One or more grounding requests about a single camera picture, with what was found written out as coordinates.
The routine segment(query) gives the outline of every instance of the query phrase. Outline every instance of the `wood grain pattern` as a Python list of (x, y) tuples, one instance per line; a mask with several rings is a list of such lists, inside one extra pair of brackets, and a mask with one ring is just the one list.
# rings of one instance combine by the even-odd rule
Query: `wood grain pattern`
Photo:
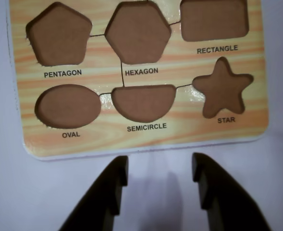
[[(91, 35), (104, 34), (106, 26), (121, 0), (63, 0), (62, 3), (88, 17)], [(180, 19), (179, 0), (155, 0), (167, 21)], [(185, 42), (181, 24), (171, 26), (172, 36), (162, 58), (155, 64), (123, 64), (125, 86), (173, 84), (177, 89), (175, 102), (163, 118), (152, 124), (167, 128), (128, 132), (128, 126), (144, 125), (121, 116), (113, 106), (114, 88), (122, 87), (120, 59), (104, 36), (91, 37), (87, 42), (85, 60), (80, 65), (43, 67), (26, 38), (26, 24), (53, 3), (52, 0), (10, 0), (11, 27), (15, 71), (25, 146), (38, 157), (79, 152), (106, 151), (148, 145), (177, 144), (197, 141), (257, 137), (268, 125), (268, 102), (265, 76), (261, 0), (247, 0), (249, 33), (243, 38), (215, 41)], [(216, 46), (238, 46), (238, 51), (197, 54), (197, 49)], [(213, 119), (202, 116), (204, 95), (191, 84), (197, 76), (210, 75), (216, 61), (226, 57), (235, 74), (251, 74), (254, 82), (243, 91), (246, 110), (235, 115), (222, 110)], [(126, 76), (125, 71), (158, 68), (158, 73)], [(44, 77), (45, 72), (82, 70), (82, 75)], [(49, 128), (39, 121), (34, 107), (39, 95), (61, 84), (78, 84), (102, 94), (101, 113), (91, 124), (77, 129)], [(217, 122), (217, 118), (235, 117), (235, 123)], [(80, 137), (63, 138), (66, 132), (78, 132)]]

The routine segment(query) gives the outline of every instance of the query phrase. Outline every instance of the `black line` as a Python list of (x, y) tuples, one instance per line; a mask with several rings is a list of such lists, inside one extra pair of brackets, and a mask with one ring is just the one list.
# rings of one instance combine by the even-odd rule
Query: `black line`
[(121, 76), (122, 76), (122, 83), (123, 83), (123, 86), (125, 87), (125, 85), (124, 85), (124, 78), (123, 78), (122, 62), (121, 62)]
[(98, 36), (105, 36), (105, 34), (101, 34), (101, 35), (90, 35), (90, 38), (91, 38), (91, 37), (98, 37)]
[(100, 95), (98, 95), (98, 96), (101, 96), (101, 95), (111, 95), (111, 92), (102, 93), (102, 94), (100, 94)]
[(186, 85), (178, 86), (178, 87), (176, 87), (176, 89), (178, 89), (178, 88), (183, 88), (183, 87), (187, 87), (187, 86), (190, 86), (190, 85), (193, 85), (193, 84), (191, 83), (191, 84), (186, 84)]
[(169, 24), (169, 25), (172, 26), (172, 25), (177, 24), (177, 23), (180, 23), (180, 22), (181, 22), (181, 21), (176, 22), (176, 23), (171, 23), (171, 24)]

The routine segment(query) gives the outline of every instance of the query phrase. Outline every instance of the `semicircle cutout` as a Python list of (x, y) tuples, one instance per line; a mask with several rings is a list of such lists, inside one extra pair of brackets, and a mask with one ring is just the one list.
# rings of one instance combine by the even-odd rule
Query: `semicircle cutout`
[(174, 85), (115, 88), (111, 94), (117, 111), (125, 118), (150, 123), (166, 115), (176, 95)]

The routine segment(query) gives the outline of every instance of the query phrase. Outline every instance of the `oval cutout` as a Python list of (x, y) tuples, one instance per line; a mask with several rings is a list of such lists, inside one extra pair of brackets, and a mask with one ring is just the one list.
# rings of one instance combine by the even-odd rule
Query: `oval cutout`
[(125, 118), (150, 123), (166, 115), (174, 102), (173, 85), (115, 88), (111, 94), (117, 111)]
[(37, 100), (35, 113), (42, 123), (52, 128), (79, 128), (100, 114), (99, 96), (89, 88), (75, 84), (55, 86)]

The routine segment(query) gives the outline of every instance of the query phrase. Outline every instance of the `hexagon cutout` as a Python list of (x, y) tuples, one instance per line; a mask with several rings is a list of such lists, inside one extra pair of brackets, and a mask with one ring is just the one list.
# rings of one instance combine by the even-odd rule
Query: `hexagon cutout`
[(26, 33), (38, 62), (57, 66), (84, 60), (91, 29), (87, 17), (56, 2), (27, 24)]
[(107, 41), (125, 64), (157, 62), (170, 36), (168, 22), (151, 1), (121, 2), (105, 31)]

